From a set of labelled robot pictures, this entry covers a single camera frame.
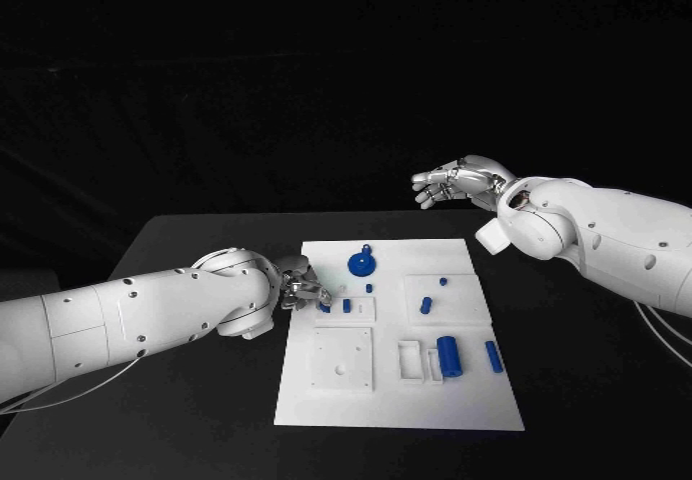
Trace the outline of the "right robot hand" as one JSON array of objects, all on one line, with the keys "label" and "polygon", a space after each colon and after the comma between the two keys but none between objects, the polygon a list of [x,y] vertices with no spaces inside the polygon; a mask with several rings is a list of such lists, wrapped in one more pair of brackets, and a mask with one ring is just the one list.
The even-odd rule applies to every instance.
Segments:
[{"label": "right robot hand", "polygon": [[436,169],[412,175],[415,202],[426,210],[441,202],[468,200],[478,208],[494,212],[498,198],[516,180],[516,175],[497,161],[465,155]]}]

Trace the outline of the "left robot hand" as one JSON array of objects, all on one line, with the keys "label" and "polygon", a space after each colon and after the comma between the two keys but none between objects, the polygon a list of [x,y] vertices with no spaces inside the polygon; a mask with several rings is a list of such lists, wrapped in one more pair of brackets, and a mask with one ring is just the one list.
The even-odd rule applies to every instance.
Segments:
[{"label": "left robot hand", "polygon": [[317,310],[331,306],[331,294],[322,286],[304,255],[279,258],[275,267],[281,276],[281,309],[299,311],[312,305]]}]

